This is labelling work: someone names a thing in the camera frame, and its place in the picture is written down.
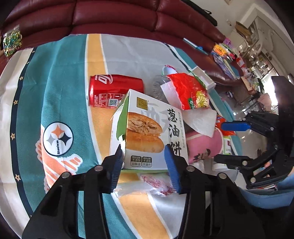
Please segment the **red snack bag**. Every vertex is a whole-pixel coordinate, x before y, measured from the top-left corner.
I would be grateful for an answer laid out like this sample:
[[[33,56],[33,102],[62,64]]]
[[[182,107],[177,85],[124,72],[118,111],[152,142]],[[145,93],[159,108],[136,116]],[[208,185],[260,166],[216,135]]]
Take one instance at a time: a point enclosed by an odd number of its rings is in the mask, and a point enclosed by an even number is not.
[[[186,73],[175,73],[167,75],[172,82],[182,110],[209,107],[209,97],[205,87],[195,76]]]

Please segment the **clear plastic water bottle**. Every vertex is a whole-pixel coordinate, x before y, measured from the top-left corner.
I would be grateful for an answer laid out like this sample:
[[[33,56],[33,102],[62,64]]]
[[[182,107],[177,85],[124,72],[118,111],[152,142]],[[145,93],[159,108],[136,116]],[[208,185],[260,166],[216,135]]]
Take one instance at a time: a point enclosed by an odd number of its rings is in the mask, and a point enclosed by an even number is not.
[[[153,79],[151,96],[157,100],[168,103],[168,100],[164,94],[162,86],[171,82],[170,79],[167,77],[168,75],[176,74],[176,73],[178,72],[174,67],[170,65],[165,65],[162,68],[161,74],[156,75]]]

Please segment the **scallion pancake snack box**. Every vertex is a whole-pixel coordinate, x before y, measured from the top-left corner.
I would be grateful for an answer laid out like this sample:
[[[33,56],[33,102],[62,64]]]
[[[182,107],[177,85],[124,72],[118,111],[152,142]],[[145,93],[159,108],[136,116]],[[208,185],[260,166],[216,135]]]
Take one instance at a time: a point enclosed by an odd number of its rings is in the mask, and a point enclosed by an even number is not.
[[[129,90],[112,117],[110,153],[123,151],[125,170],[167,169],[164,148],[188,158],[181,110],[135,90]]]

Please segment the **red cola can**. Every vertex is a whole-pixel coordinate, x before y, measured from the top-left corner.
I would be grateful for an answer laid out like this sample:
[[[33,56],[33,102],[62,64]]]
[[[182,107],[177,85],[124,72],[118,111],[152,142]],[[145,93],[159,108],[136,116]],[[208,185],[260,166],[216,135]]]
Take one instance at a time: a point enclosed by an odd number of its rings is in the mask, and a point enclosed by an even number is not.
[[[116,108],[129,89],[143,93],[143,80],[117,74],[91,76],[88,88],[89,106]]]

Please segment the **wooden side table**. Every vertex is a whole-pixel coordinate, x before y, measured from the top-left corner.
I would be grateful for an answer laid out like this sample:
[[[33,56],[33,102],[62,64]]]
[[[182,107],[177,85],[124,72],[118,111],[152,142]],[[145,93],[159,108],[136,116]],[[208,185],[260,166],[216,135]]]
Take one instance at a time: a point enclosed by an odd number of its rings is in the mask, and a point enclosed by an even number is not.
[[[243,105],[247,103],[257,91],[245,77],[241,77],[240,83],[233,86],[232,93],[236,100],[236,105]]]

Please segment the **pink plush pillow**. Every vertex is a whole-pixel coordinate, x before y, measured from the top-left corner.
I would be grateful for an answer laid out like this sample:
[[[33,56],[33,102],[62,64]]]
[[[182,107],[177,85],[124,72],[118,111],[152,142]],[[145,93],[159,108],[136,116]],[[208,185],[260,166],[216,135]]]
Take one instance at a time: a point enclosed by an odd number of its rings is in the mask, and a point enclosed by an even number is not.
[[[212,137],[190,132],[186,135],[189,164],[212,158],[223,151],[223,135],[217,128]]]

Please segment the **stack of folded papers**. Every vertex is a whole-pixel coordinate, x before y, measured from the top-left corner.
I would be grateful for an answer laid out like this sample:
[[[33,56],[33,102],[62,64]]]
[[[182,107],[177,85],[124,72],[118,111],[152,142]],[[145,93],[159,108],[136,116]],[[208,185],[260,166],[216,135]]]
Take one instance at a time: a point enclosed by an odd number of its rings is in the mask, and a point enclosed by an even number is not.
[[[237,68],[233,66],[233,63],[237,59],[238,55],[233,50],[230,39],[225,38],[222,43],[215,44],[211,54],[215,63],[230,79],[240,79],[240,74]]]

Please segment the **crumpled white plastic wrapper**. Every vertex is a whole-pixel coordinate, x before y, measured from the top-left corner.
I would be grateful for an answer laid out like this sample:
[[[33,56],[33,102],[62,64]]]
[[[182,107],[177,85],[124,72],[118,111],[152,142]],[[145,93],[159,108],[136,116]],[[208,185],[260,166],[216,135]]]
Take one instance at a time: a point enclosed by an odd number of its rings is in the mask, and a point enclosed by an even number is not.
[[[166,197],[175,192],[168,173],[139,174],[138,180],[118,183],[114,190],[117,197],[143,193]]]

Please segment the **teal book on sofa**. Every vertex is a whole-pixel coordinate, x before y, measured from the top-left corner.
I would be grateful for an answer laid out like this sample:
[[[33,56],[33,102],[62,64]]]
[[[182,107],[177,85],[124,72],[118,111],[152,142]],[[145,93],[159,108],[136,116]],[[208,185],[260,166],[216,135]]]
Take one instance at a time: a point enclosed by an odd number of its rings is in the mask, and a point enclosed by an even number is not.
[[[184,42],[188,43],[190,46],[192,46],[193,48],[195,48],[196,50],[200,51],[200,52],[204,52],[202,47],[199,47],[197,45],[195,45],[194,43],[192,43],[191,41],[189,41],[188,39],[184,38],[183,39]]]

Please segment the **teal patterned tablecloth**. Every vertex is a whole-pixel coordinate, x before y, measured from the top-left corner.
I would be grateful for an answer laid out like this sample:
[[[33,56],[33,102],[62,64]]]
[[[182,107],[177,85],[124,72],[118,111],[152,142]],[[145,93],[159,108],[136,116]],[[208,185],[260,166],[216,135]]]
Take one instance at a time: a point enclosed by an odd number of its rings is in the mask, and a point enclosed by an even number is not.
[[[90,76],[141,78],[151,94],[164,66],[196,64],[174,45],[107,34],[16,52],[1,74],[1,215],[17,237],[62,172],[84,173],[109,154],[114,110],[88,105]]]

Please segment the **dark red leather sofa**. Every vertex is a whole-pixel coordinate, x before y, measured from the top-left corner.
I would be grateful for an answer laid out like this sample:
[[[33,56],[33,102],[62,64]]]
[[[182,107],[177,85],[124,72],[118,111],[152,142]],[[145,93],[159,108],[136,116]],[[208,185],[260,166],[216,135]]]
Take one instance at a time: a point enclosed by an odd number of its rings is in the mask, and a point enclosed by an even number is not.
[[[23,48],[70,34],[151,39],[183,50],[216,84],[236,86],[211,54],[225,36],[184,1],[1,1],[1,34],[19,27]],[[202,47],[200,52],[184,42]]]

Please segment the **glitter confetti bag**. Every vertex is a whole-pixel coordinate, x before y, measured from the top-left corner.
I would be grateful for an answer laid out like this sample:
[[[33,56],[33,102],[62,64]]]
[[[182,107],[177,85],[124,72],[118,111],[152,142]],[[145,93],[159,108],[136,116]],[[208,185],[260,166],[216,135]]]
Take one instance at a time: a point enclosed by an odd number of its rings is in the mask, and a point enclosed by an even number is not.
[[[21,48],[22,35],[18,28],[5,33],[3,35],[3,51],[5,57],[12,56],[18,49]]]

